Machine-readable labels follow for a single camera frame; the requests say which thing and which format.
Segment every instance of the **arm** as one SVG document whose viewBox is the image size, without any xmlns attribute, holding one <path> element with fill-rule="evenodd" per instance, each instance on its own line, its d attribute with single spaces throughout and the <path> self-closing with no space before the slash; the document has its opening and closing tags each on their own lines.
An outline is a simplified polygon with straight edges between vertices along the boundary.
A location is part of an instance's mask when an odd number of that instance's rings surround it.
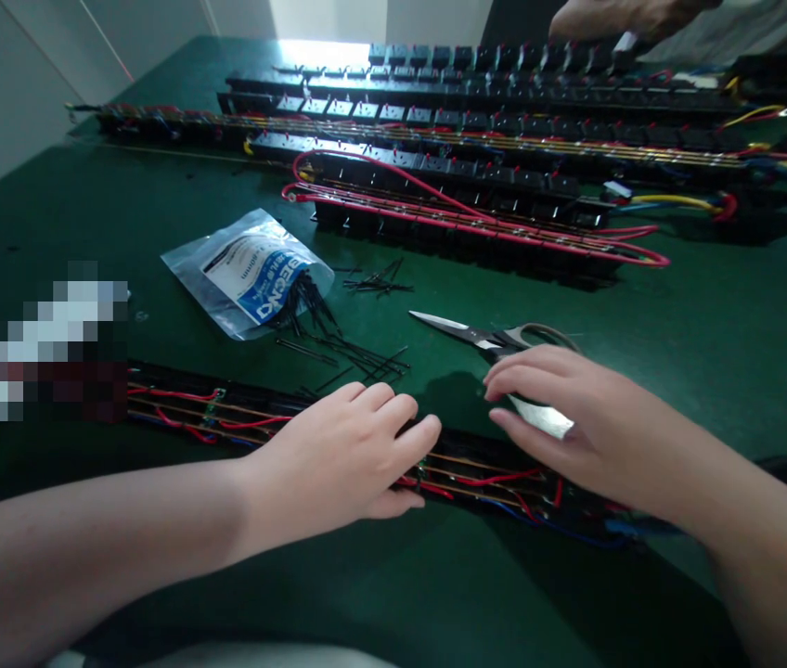
<svg viewBox="0 0 787 668">
<path fill-rule="evenodd" d="M 421 507 L 389 489 L 437 440 L 387 385 L 342 387 L 242 459 L 77 482 L 0 503 L 0 664 L 31 664 L 160 587 L 360 518 Z"/>
<path fill-rule="evenodd" d="M 577 484 L 676 524 L 708 549 L 743 644 L 787 666 L 787 486 L 615 372 L 539 346 L 494 366 L 495 401 L 517 392 L 575 422 L 559 441 L 517 415 L 490 417 Z"/>
<path fill-rule="evenodd" d="M 633 32 L 659 42 L 675 34 L 700 12 L 722 0 L 569 0 L 554 18 L 548 34 L 560 40 L 597 40 Z"/>
</svg>

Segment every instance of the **scissor blade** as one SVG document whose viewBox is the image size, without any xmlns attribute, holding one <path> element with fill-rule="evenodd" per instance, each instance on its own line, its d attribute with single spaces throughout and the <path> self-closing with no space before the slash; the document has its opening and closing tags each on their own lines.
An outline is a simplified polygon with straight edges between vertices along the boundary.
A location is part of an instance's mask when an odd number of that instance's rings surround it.
<svg viewBox="0 0 787 668">
<path fill-rule="evenodd" d="M 446 318 L 419 313 L 418 311 L 409 311 L 409 314 L 413 315 L 421 322 L 426 323 L 431 327 L 437 328 L 450 336 L 454 336 L 457 339 L 462 339 L 467 343 L 472 343 L 473 345 L 479 346 L 481 348 L 486 347 L 482 345 L 482 341 L 486 341 L 486 339 L 491 336 L 487 331 L 475 329 L 473 327 L 469 327 L 468 325 L 462 325 L 455 320 L 447 320 Z"/>
</svg>

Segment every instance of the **finger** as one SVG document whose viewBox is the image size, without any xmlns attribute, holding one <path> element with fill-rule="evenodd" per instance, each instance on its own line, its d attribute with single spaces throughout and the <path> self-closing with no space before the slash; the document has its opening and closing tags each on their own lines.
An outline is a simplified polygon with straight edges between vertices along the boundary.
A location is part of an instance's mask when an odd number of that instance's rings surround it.
<svg viewBox="0 0 787 668">
<path fill-rule="evenodd" d="M 399 430 L 410 419 L 419 413 L 419 403 L 408 394 L 397 394 L 387 404 L 383 405 L 378 416 L 385 424 Z"/>
<path fill-rule="evenodd" d="M 353 403 L 368 408 L 373 413 L 394 398 L 394 390 L 387 383 L 375 383 L 357 396 Z"/>
<path fill-rule="evenodd" d="M 440 431 L 443 425 L 440 418 L 435 415 L 425 416 L 425 418 L 414 427 L 409 428 L 400 434 L 394 447 L 402 453 L 402 469 L 406 471 L 409 467 L 415 466 L 433 448 L 437 439 L 440 438 Z"/>
<path fill-rule="evenodd" d="M 327 401 L 335 397 L 339 401 L 352 402 L 356 397 L 366 391 L 366 386 L 360 382 L 347 383 L 335 390 L 332 394 L 325 397 L 323 401 Z"/>
<path fill-rule="evenodd" d="M 489 381 L 486 401 L 498 401 L 505 394 L 519 394 L 530 401 L 553 405 L 575 419 L 578 399 L 574 382 L 531 366 L 512 366 Z"/>
<path fill-rule="evenodd" d="M 424 507 L 424 499 L 409 490 L 384 490 L 366 510 L 367 520 L 389 520 L 410 508 Z"/>
<path fill-rule="evenodd" d="M 540 345 L 534 346 L 522 353 L 506 357 L 501 362 L 496 362 L 484 378 L 484 385 L 507 368 L 517 365 L 534 366 L 548 373 L 569 378 L 582 370 L 588 360 L 579 353 L 567 350 L 561 346 Z"/>
<path fill-rule="evenodd" d="M 538 430 L 525 419 L 505 408 L 493 408 L 489 418 L 502 428 L 527 455 L 570 477 L 574 455 L 554 436 Z"/>
</svg>

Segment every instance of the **right hand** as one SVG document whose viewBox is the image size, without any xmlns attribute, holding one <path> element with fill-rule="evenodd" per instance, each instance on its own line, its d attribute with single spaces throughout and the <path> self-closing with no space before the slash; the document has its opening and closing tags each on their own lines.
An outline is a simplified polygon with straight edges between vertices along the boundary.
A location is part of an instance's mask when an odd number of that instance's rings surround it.
<svg viewBox="0 0 787 668">
<path fill-rule="evenodd" d="M 559 440 L 504 408 L 490 418 L 528 454 L 597 494 L 676 521 L 712 473 L 736 457 L 726 445 L 624 376 L 557 346 L 508 357 L 484 379 L 486 399 L 518 393 L 575 424 Z"/>
<path fill-rule="evenodd" d="M 552 39 L 596 40 L 633 32 L 650 42 L 675 34 L 721 0 L 570 0 L 548 29 Z"/>
</svg>

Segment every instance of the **scissor handle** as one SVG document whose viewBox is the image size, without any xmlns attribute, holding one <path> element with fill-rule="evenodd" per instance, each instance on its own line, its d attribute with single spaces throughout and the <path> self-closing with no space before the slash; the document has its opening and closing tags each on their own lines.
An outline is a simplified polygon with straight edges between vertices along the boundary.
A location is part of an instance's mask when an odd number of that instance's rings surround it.
<svg viewBox="0 0 787 668">
<path fill-rule="evenodd" d="M 573 339 L 555 328 L 551 328 L 548 325 L 541 325 L 539 323 L 526 323 L 525 325 L 520 325 L 519 327 L 513 329 L 505 329 L 504 331 L 497 332 L 496 335 L 519 350 L 527 350 L 532 348 L 535 344 L 530 343 L 523 337 L 523 333 L 525 331 L 538 334 L 542 339 L 549 341 L 554 345 L 559 345 L 563 348 L 569 348 L 572 351 L 582 354 L 582 351 L 579 350 L 579 346 L 575 344 Z"/>
</svg>

